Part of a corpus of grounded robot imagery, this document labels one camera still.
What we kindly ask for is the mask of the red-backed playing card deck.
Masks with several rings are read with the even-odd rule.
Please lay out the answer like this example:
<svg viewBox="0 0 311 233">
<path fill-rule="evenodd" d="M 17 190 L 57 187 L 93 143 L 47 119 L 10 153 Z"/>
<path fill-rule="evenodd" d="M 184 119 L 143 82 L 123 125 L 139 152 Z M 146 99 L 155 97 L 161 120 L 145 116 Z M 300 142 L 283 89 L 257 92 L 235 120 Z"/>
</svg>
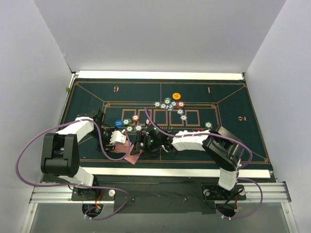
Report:
<svg viewBox="0 0 311 233">
<path fill-rule="evenodd" d="M 124 154 L 126 154 L 129 150 L 128 154 L 124 157 L 124 160 L 126 160 L 129 163 L 134 165 L 137 162 L 137 160 L 139 159 L 141 152 L 138 152 L 137 154 L 131 155 L 133 148 L 134 148 L 134 146 L 132 145 L 132 143 L 128 143 L 128 141 L 127 141 L 125 143 L 125 145 L 123 146 L 123 152 L 124 152 Z"/>
</svg>

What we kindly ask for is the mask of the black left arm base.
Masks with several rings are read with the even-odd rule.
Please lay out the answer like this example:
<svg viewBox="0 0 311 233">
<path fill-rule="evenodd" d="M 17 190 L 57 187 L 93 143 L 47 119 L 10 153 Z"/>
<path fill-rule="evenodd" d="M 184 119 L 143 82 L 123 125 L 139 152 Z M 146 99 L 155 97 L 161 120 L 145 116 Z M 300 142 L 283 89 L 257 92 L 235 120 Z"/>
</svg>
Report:
<svg viewBox="0 0 311 233">
<path fill-rule="evenodd" d="M 115 196 L 110 196 L 107 190 L 94 188 L 72 188 L 71 200 L 73 201 L 109 201 L 114 200 Z"/>
</svg>

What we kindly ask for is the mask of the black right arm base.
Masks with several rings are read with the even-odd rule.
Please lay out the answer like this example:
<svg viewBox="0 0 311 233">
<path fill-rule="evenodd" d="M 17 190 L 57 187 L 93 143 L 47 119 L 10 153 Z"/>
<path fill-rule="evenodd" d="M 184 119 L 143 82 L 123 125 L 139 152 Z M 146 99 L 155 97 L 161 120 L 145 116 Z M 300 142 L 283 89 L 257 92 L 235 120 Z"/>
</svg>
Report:
<svg viewBox="0 0 311 233">
<path fill-rule="evenodd" d="M 232 190 L 226 190 L 216 184 L 207 183 L 201 185 L 202 196 L 208 201 L 216 200 L 246 200 L 246 191 L 243 185 L 237 184 Z"/>
</svg>

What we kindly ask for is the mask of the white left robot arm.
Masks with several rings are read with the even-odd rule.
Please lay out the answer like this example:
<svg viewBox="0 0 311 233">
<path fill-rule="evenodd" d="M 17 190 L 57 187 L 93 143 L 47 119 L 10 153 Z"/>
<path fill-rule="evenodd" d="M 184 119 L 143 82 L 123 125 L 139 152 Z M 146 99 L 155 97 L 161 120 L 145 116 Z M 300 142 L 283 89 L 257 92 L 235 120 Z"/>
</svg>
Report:
<svg viewBox="0 0 311 233">
<path fill-rule="evenodd" d="M 43 140 L 41 171 L 77 184 L 89 200 L 100 194 L 98 180 L 80 166 L 79 142 L 91 135 L 97 140 L 97 149 L 102 151 L 110 143 L 112 129 L 102 128 L 104 113 L 98 110 L 93 114 L 84 114 L 76 118 L 73 124 L 55 133 L 47 133 Z"/>
</svg>

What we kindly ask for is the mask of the blue chip mid table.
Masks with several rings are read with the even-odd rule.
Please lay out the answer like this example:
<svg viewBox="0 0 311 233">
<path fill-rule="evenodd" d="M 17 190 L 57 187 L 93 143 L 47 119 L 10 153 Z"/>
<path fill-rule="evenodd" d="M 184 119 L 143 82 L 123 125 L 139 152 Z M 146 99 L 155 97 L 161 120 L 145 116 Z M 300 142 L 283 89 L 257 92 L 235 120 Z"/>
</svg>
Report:
<svg viewBox="0 0 311 233">
<path fill-rule="evenodd" d="M 184 113 L 184 111 L 183 111 L 183 109 L 178 109 L 178 110 L 177 110 L 177 113 L 178 113 L 179 115 L 182 115 L 182 114 Z"/>
<path fill-rule="evenodd" d="M 181 115 L 181 116 L 180 116 L 180 119 L 181 119 L 182 121 L 186 121 L 186 120 L 187 120 L 187 116 L 186 116 L 186 115 Z"/>
</svg>

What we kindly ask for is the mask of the red chip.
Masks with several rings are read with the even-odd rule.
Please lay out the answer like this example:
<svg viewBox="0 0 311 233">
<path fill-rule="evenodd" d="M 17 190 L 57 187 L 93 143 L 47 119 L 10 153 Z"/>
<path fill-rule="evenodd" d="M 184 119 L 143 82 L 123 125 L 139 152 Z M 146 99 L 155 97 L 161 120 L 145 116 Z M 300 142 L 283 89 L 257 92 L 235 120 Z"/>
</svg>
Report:
<svg viewBox="0 0 311 233">
<path fill-rule="evenodd" d="M 180 102 L 177 103 L 177 108 L 178 108 L 178 109 L 182 109 L 184 106 L 185 106 L 185 103 L 182 102 L 182 101 L 180 101 Z"/>
</svg>

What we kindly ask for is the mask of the green chip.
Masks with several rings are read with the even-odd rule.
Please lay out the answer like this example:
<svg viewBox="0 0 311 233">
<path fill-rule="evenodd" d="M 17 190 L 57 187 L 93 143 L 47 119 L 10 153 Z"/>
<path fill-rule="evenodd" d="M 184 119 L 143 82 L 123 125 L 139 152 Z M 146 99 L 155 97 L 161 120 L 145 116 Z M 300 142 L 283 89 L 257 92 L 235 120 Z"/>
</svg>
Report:
<svg viewBox="0 0 311 233">
<path fill-rule="evenodd" d="M 130 124 L 132 124 L 132 120 L 130 118 L 126 118 L 123 120 L 123 124 L 124 125 L 130 125 Z"/>
<path fill-rule="evenodd" d="M 127 127 L 126 127 L 126 131 L 127 131 L 127 132 L 133 131 L 133 127 L 132 127 L 132 126 L 127 126 Z"/>
<path fill-rule="evenodd" d="M 171 99 L 170 98 L 165 98 L 164 99 L 164 103 L 165 104 L 170 104 L 171 103 Z"/>
<path fill-rule="evenodd" d="M 212 123 L 211 122 L 206 122 L 205 123 L 205 128 L 206 129 L 212 129 Z"/>
</svg>

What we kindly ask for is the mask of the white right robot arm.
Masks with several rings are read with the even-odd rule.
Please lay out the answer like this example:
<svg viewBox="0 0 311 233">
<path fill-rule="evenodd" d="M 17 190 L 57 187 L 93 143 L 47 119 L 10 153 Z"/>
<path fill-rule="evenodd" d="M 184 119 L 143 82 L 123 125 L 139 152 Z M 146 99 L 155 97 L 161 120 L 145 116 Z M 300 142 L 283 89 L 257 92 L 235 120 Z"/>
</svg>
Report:
<svg viewBox="0 0 311 233">
<path fill-rule="evenodd" d="M 140 152 L 154 154 L 159 149 L 166 152 L 204 151 L 220 167 L 217 186 L 218 195 L 227 199 L 235 192 L 239 167 L 244 153 L 242 141 L 222 126 L 214 130 L 177 133 L 167 132 L 149 125 L 145 133 L 137 132 L 136 141 L 130 155 Z"/>
</svg>

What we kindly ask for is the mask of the red chips position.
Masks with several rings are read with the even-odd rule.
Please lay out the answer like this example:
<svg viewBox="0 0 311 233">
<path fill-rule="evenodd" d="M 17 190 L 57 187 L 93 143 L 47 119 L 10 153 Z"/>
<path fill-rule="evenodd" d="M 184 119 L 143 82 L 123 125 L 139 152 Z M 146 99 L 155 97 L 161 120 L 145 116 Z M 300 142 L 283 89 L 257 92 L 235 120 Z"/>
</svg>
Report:
<svg viewBox="0 0 311 233">
<path fill-rule="evenodd" d="M 132 120 L 133 120 L 134 122 L 138 122 L 138 121 L 139 121 L 139 115 L 133 115 L 133 116 L 132 116 Z"/>
</svg>

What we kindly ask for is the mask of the blue chip position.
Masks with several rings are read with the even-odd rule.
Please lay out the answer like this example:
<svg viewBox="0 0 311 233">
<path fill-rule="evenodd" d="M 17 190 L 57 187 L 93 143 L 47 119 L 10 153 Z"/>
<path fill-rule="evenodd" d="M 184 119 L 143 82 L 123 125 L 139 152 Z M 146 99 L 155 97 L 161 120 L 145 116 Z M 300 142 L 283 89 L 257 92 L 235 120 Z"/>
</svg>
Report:
<svg viewBox="0 0 311 233">
<path fill-rule="evenodd" d="M 142 126 L 141 125 L 136 125 L 135 126 L 135 131 L 140 132 L 142 130 Z"/>
</svg>

